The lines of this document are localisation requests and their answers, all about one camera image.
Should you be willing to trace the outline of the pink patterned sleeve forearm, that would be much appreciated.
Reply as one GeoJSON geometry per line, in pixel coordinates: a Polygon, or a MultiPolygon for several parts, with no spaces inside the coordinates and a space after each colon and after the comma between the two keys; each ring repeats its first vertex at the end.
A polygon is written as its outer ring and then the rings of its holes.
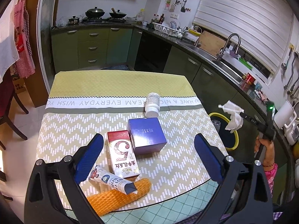
{"type": "Polygon", "coordinates": [[[270,192],[272,195],[273,192],[273,187],[274,187],[274,178],[276,176],[277,170],[278,170],[278,165],[276,163],[273,163],[272,165],[263,167],[266,175],[266,179],[268,181],[268,185],[270,188],[270,192]]]}

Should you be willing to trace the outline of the person's right hand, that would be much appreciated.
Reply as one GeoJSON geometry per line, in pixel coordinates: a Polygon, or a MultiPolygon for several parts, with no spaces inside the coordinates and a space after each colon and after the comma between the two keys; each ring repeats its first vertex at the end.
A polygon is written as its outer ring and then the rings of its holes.
{"type": "Polygon", "coordinates": [[[256,137],[254,152],[257,153],[259,151],[259,147],[263,145],[265,149],[265,157],[263,159],[263,167],[265,171],[270,171],[274,168],[275,164],[275,147],[274,142],[269,141],[267,139],[262,139],[259,136],[256,137]]]}

